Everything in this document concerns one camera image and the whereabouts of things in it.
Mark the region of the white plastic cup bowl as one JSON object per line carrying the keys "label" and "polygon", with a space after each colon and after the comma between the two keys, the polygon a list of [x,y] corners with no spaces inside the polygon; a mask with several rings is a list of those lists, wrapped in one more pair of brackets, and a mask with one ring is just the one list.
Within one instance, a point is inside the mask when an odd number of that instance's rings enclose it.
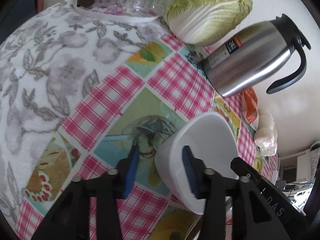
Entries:
{"label": "white plastic cup bowl", "polygon": [[206,167],[232,179],[238,178],[231,169],[238,148],[227,121],[219,113],[207,112],[190,120],[157,150],[155,167],[163,183],[190,211],[201,215],[205,200],[196,199],[190,190],[182,161],[185,145]]}

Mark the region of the white shelf unit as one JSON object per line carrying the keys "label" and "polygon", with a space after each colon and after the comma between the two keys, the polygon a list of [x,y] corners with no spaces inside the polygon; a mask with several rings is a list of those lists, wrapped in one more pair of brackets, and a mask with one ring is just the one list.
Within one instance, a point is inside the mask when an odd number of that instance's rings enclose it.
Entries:
{"label": "white shelf unit", "polygon": [[279,158],[277,183],[283,193],[293,198],[298,192],[312,188],[318,162],[319,140],[306,150]]}

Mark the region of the bag of steamed buns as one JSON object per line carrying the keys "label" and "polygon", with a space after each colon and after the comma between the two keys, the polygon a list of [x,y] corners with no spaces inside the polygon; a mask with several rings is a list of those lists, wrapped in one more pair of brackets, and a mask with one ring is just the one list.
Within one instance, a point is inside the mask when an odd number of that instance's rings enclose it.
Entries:
{"label": "bag of steamed buns", "polygon": [[258,109],[258,129],[254,135],[254,143],[260,149],[263,156],[273,156],[277,153],[278,133],[274,118],[267,108]]}

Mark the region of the orange snack packet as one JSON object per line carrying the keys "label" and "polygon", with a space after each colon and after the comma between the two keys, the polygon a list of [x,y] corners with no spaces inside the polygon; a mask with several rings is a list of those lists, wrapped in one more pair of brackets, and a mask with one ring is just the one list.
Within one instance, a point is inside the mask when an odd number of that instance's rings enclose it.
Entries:
{"label": "orange snack packet", "polygon": [[259,124],[258,98],[252,87],[242,92],[242,116],[257,131]]}

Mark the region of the checked picture tablecloth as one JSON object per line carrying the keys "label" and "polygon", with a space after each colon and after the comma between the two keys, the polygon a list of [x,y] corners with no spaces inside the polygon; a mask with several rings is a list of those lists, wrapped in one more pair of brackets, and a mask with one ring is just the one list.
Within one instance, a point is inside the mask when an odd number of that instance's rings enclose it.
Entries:
{"label": "checked picture tablecloth", "polygon": [[184,239],[199,221],[162,182],[157,148],[195,116],[216,111],[228,123],[240,157],[271,178],[277,158],[263,159],[241,111],[251,92],[222,98],[197,63],[208,48],[189,50],[168,35],[146,46],[107,76],[80,102],[49,141],[24,189],[16,225],[31,239],[73,175],[91,179],[125,158],[140,133],[140,163],[127,200],[118,203],[125,239]]}

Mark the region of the stainless steel thermos jug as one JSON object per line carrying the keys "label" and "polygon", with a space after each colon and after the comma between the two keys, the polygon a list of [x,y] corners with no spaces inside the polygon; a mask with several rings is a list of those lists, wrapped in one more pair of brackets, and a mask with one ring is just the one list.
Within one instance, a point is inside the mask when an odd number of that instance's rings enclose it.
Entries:
{"label": "stainless steel thermos jug", "polygon": [[271,77],[297,52],[300,56],[298,69],[267,88],[267,94],[274,94],[304,76],[307,68],[304,47],[311,49],[309,41],[293,20],[282,14],[274,20],[242,29],[201,64],[210,84],[226,98]]}

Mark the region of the napa cabbage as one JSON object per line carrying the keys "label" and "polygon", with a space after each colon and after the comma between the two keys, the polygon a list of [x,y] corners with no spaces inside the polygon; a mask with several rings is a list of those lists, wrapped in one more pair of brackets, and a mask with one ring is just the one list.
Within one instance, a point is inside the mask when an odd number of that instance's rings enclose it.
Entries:
{"label": "napa cabbage", "polygon": [[252,0],[172,0],[164,18],[183,43],[208,46],[239,25],[252,8]]}

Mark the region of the round floral glass tray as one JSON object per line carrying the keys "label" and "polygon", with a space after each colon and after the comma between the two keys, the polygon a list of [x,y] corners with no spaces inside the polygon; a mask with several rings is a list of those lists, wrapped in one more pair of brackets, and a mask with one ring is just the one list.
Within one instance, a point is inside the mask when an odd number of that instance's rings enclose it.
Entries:
{"label": "round floral glass tray", "polygon": [[72,0],[74,10],[82,16],[96,20],[120,23],[148,23],[160,18],[165,10],[163,6],[155,6],[147,11],[130,11],[121,7],[116,1],[108,0],[107,3],[95,3],[89,8],[77,6],[77,0]]}

